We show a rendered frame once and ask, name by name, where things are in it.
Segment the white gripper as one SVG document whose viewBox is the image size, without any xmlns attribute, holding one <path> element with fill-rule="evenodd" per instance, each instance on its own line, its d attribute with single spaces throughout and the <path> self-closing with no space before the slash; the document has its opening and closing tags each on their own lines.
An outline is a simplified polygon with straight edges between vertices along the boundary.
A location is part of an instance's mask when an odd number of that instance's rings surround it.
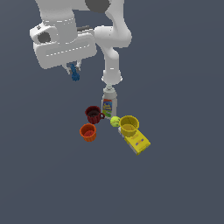
<svg viewBox="0 0 224 224">
<path fill-rule="evenodd" d="M 38 63 L 44 69 L 77 60 L 76 70 L 80 71 L 81 60 L 96 54 L 94 30 L 89 26 L 58 31 L 57 26 L 41 23 L 30 29 L 30 36 Z M 66 70 L 72 74 L 70 66 Z"/>
</svg>

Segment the white bleach cleanser bottle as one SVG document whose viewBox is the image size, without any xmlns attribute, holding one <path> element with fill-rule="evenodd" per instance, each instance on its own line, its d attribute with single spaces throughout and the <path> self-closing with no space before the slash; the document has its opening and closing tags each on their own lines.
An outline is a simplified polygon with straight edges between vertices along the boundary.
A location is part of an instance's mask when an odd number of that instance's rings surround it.
<svg viewBox="0 0 224 224">
<path fill-rule="evenodd" d="M 111 84 L 107 84 L 103 89 L 103 96 L 101 100 L 101 112 L 107 119 L 116 116 L 117 108 L 117 93 Z"/>
</svg>

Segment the dark red mug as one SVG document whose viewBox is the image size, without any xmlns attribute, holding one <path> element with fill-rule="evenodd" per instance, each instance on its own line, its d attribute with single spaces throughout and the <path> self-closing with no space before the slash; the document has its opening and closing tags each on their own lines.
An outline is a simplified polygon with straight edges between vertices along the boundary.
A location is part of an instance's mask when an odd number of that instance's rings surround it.
<svg viewBox="0 0 224 224">
<path fill-rule="evenodd" d="M 101 119 L 105 118 L 105 115 L 101 112 L 98 106 L 90 106 L 85 110 L 87 119 L 92 124 L 97 124 Z"/>
</svg>

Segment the orange cup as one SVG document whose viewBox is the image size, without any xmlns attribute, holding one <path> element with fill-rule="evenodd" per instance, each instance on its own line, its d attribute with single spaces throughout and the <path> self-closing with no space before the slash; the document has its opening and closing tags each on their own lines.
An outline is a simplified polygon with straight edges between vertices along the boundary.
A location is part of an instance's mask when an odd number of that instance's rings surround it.
<svg viewBox="0 0 224 224">
<path fill-rule="evenodd" d="M 93 142 L 96 139 L 96 127 L 87 123 L 80 128 L 80 135 L 86 142 Z"/>
</svg>

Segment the yellow-green tennis ball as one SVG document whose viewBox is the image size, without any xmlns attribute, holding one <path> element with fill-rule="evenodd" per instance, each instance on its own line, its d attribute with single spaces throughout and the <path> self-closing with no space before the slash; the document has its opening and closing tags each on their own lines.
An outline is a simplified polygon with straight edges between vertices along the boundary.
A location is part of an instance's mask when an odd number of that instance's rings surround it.
<svg viewBox="0 0 224 224">
<path fill-rule="evenodd" d="M 120 118 L 118 116 L 113 116 L 110 119 L 110 124 L 112 127 L 119 127 Z"/>
</svg>

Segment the yellow cup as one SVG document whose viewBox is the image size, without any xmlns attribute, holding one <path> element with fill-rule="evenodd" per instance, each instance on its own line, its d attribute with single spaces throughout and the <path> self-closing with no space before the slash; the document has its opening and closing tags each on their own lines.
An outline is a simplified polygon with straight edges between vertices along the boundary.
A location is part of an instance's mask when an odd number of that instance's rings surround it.
<svg viewBox="0 0 224 224">
<path fill-rule="evenodd" d="M 139 121 L 133 115 L 126 115 L 120 119 L 119 125 L 125 137 L 133 137 L 139 128 Z"/>
</svg>

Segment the yellow box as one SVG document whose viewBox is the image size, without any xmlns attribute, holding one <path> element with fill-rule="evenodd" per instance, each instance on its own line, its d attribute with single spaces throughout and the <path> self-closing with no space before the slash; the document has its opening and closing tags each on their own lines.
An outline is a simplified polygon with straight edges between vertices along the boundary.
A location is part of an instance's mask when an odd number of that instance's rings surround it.
<svg viewBox="0 0 224 224">
<path fill-rule="evenodd" d="M 121 132 L 121 128 L 118 128 L 118 132 L 137 155 L 151 145 L 151 142 L 139 130 L 137 130 L 136 134 L 131 137 L 124 136 Z"/>
</svg>

